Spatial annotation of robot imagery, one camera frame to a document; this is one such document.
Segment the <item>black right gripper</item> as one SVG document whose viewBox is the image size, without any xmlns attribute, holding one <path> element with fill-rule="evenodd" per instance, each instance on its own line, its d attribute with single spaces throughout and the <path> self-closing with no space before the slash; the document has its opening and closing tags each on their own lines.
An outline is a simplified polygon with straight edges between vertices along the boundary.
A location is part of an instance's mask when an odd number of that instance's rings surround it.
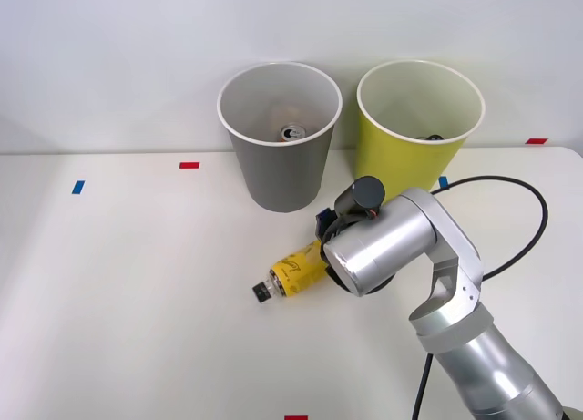
<svg viewBox="0 0 583 420">
<path fill-rule="evenodd" d="M 332 224 L 332 210 L 325 208 L 316 215 L 315 235 L 320 241 Z M 362 297 L 380 291 L 391 281 L 391 262 L 372 251 L 324 250 L 330 277 L 346 292 Z"/>
</svg>

